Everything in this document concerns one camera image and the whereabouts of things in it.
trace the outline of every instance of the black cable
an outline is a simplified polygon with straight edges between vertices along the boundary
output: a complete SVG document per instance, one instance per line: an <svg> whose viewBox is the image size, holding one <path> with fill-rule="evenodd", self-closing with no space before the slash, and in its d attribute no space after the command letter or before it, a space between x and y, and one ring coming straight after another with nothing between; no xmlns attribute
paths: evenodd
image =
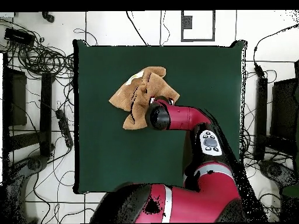
<svg viewBox="0 0 299 224"><path fill-rule="evenodd" d="M90 32L84 31L83 29L74 29L74 33L85 33L85 34L91 35L96 41L96 46L98 46L98 41L97 41L96 37L93 34L91 34Z"/></svg>
<svg viewBox="0 0 299 224"><path fill-rule="evenodd" d="M254 64L257 65L257 63L255 62L255 52L256 52L256 50L258 49L258 45L259 45L259 43L260 43L262 40L264 40L264 39L266 39L266 38L268 38L268 37L271 37L271 36L273 36L273 35L275 35L275 34L278 34L278 33L280 33L280 32L284 32L284 31L286 31L286 30L290 30L290 29L292 29L292 28L296 28L296 27L298 27L298 26L299 26L299 23L295 24L294 26L290 26L290 27L286 27L286 28L284 28L284 29L281 29L280 31L277 31L276 33L273 33L273 34L271 34L271 35L268 35L268 36L262 38L261 40L259 40L259 42L258 42L257 45L255 46L255 49L254 49L254 52L253 52L253 62L254 62Z"/></svg>
<svg viewBox="0 0 299 224"><path fill-rule="evenodd" d="M141 35L140 35L140 33L138 32L138 30L137 30L137 28L135 27L135 24L134 24L134 22L131 20L131 18L129 17L129 15L128 15L128 12L126 11L126 14L127 14L127 17L128 17L128 19L130 20L130 22L132 23L132 25L133 25L133 27L135 28L135 31L138 33L138 35L139 35L139 37L142 39L142 41L143 41L143 43L146 45L146 46L148 46L148 44L144 41L144 39L141 37Z"/></svg>
<svg viewBox="0 0 299 224"><path fill-rule="evenodd" d="M168 30L168 28L167 28L167 27L165 26L165 24L164 24L165 15L166 15L166 11L164 12L164 17L163 17L163 22L162 22L162 23L163 23L164 28L166 28L167 31L168 31L168 37L167 37L167 41L164 41L164 42L163 42L162 46L163 46L166 42L168 42L169 37L171 36L170 31Z"/></svg>
<svg viewBox="0 0 299 224"><path fill-rule="evenodd" d="M61 176L61 178L60 178L60 180L56 177L56 179L58 180L58 182L59 182L59 184L58 184L58 188L57 188L57 202L59 202L59 200L58 200L58 192L59 192L59 186L60 186L60 184L62 184L62 185L64 185L64 186L73 186L73 184L72 185L65 185L65 184L63 184L62 182L61 182L61 180L63 179L63 177L67 174L67 173L70 173L70 172L74 172L75 173L75 171L72 171L72 170L70 170L70 171L66 171L62 176ZM55 217L56 218L56 220L57 220L57 223L59 223L59 214L58 214L58 211L59 211L59 209L57 210L57 217Z"/></svg>
<svg viewBox="0 0 299 224"><path fill-rule="evenodd" d="M275 73L275 79L273 81L271 81L271 82L268 82L268 84L275 82L276 79L277 79L277 72L274 69L267 69L266 71L264 71L264 73L266 73L266 75L267 75L266 78L268 78L268 72L270 72L270 71L273 71ZM251 78L251 77L253 77L255 75L256 75L256 72L245 71L245 77L246 77L246 79Z"/></svg>
<svg viewBox="0 0 299 224"><path fill-rule="evenodd" d="M61 221L59 222L59 224L61 224L61 222L63 221L63 219L66 217L66 216L71 216L71 215L77 215L77 214L80 214L80 213L82 213L82 212L85 212L85 211L87 211L87 210L90 210L90 211L95 211L94 209L92 209L92 208L86 208L86 209L84 209L83 211L79 211L79 212L77 212L77 213L69 213L69 214L66 214L66 215L64 215L64 217L62 217L62 219L61 219Z"/></svg>
<svg viewBox="0 0 299 224"><path fill-rule="evenodd" d="M41 222L40 222L40 224L43 224L43 222L44 222L46 216L47 216L47 215L49 214L49 212L50 212L51 205L50 205L46 200L44 200L43 198L41 198L40 196L37 195L35 189L36 189L36 184L37 184L38 180L39 180L39 173L37 173L37 178L36 178L35 184L34 184L34 186L33 186L33 192L34 192L35 196L36 196L39 200L42 200L43 202L45 202L45 203L48 205L48 207L49 207L49 208L48 208L48 212L45 214L44 218L43 218L43 219L41 220Z"/></svg>

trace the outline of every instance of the brown towel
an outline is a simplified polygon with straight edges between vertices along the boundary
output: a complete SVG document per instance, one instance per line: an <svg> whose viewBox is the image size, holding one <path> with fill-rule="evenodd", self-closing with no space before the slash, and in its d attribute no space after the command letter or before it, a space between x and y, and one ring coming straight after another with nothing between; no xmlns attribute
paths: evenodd
<svg viewBox="0 0 299 224"><path fill-rule="evenodd" d="M176 102L179 94L174 91L164 80L166 69L163 67L146 67L133 75L111 97L109 102L115 107L130 111L123 128L137 130L147 126L145 113L152 96L165 96Z"/></svg>

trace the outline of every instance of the dark green surface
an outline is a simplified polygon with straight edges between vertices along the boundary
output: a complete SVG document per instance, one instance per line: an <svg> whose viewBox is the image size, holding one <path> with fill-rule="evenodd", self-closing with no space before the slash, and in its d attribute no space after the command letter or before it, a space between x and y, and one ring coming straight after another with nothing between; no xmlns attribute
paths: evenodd
<svg viewBox="0 0 299 224"><path fill-rule="evenodd" d="M295 98L297 103L299 103L299 88L297 87L295 91ZM299 144L299 115L297 118L297 132L296 132L296 143L297 149ZM296 158L293 161L294 171L299 177L299 152L297 152ZM297 198L299 200L299 183L283 188L282 194L288 197Z"/></svg>
<svg viewBox="0 0 299 224"><path fill-rule="evenodd" d="M241 54L234 47L79 47L79 192L127 181L182 186L184 131L124 130L128 112L108 100L148 66L166 68L177 105L207 109L239 158Z"/></svg>

